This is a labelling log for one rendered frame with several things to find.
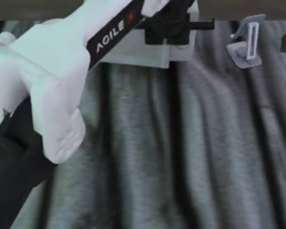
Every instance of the stand base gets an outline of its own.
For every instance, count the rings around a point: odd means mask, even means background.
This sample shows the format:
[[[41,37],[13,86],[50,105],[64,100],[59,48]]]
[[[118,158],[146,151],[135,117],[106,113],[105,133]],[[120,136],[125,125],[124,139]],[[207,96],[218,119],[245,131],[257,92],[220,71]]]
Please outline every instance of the stand base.
[[[228,53],[237,67],[241,69],[260,66],[262,59],[256,54],[256,58],[250,61],[246,60],[247,42],[237,42],[226,46]]]

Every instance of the gray curtain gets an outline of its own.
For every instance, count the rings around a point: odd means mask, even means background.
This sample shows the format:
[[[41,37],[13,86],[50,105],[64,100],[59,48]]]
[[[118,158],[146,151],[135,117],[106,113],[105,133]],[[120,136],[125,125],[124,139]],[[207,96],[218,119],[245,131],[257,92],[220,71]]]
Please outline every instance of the gray curtain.
[[[262,24],[263,65],[249,70],[225,50],[236,28],[199,31],[191,61],[169,70],[98,65],[81,148],[12,229],[286,229],[286,21]]]

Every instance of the agilex logo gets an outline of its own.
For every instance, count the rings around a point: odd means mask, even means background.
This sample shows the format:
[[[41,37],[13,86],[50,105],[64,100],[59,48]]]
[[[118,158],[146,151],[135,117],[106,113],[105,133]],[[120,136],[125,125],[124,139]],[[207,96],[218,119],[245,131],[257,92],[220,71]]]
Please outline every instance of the agilex logo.
[[[121,31],[125,29],[125,23],[129,25],[134,19],[134,12],[127,14],[125,20],[121,20],[118,25],[112,28],[108,34],[106,34],[102,41],[97,44],[96,53],[99,53],[101,49],[105,48],[110,41],[112,41]]]

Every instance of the gray stand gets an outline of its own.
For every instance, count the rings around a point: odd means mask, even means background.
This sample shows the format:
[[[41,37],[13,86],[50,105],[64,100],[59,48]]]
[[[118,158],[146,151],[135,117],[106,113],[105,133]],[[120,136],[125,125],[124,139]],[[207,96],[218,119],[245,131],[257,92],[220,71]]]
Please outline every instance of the gray stand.
[[[236,39],[248,31],[247,41],[236,42],[226,46],[227,51],[237,67],[245,69],[262,64],[262,60],[256,53],[256,50],[259,25],[265,17],[266,15],[264,14],[246,17],[242,20],[236,33],[231,34],[231,38]]]

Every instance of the gray fabric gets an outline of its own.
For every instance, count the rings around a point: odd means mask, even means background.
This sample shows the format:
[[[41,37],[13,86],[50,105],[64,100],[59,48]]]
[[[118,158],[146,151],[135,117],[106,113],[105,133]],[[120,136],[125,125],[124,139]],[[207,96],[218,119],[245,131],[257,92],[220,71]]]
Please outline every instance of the gray fabric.
[[[192,60],[177,65],[175,138],[171,70],[101,64],[89,74],[87,134],[56,171],[47,229],[286,228],[286,22],[263,23],[263,65],[248,71],[225,50],[231,33],[228,22],[199,31]],[[37,228],[43,188],[12,229]]]

